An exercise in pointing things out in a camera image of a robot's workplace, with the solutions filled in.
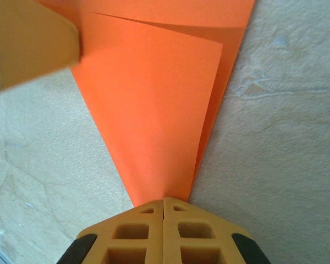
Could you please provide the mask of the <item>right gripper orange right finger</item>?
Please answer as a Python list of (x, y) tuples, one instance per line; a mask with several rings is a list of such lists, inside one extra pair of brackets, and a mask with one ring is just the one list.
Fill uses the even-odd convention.
[(164, 263), (267, 263), (244, 228), (171, 197), (163, 208)]

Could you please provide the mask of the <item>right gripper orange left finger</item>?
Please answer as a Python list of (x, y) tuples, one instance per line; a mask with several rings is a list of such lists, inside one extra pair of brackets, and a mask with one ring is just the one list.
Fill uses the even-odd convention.
[(83, 229), (58, 263), (162, 263), (163, 201), (134, 207)]

